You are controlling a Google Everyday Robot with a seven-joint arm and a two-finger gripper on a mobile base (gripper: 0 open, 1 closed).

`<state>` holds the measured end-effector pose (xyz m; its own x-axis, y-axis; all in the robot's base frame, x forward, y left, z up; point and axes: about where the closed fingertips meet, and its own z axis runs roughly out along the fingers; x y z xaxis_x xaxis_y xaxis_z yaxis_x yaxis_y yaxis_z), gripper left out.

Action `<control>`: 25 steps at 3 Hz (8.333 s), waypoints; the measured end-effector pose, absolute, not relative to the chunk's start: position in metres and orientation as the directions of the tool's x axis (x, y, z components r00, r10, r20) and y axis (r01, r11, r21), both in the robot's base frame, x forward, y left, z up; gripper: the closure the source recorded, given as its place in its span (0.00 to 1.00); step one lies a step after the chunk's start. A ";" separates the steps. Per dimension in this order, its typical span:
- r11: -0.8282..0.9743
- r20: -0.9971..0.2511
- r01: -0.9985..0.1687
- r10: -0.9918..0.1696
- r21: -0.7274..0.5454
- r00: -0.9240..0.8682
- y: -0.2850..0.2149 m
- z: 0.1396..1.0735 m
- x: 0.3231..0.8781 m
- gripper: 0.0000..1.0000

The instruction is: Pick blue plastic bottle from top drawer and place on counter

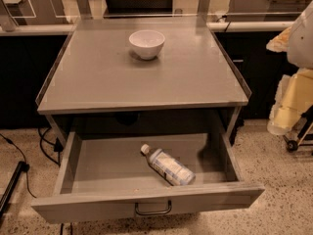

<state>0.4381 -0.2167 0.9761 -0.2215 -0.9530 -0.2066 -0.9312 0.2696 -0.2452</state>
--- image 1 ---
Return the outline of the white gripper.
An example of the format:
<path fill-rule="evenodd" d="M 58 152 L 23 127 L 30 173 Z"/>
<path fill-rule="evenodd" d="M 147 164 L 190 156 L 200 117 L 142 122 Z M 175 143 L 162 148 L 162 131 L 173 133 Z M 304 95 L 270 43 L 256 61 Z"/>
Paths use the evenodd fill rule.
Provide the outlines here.
<path fill-rule="evenodd" d="M 287 52 L 291 27 L 271 39 L 266 49 Z M 273 135 L 285 135 L 297 124 L 301 115 L 313 106 L 313 70 L 299 69 L 293 75 L 283 75 L 272 106 L 267 130 Z"/>

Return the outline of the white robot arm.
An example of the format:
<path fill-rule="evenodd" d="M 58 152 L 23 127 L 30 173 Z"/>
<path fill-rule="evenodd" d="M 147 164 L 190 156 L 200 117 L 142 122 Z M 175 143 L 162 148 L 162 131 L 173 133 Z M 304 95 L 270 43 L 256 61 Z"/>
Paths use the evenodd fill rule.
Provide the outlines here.
<path fill-rule="evenodd" d="M 313 2 L 266 49 L 286 52 L 289 63 L 298 67 L 295 74 L 280 80 L 267 124 L 270 133 L 285 135 L 313 106 Z"/>

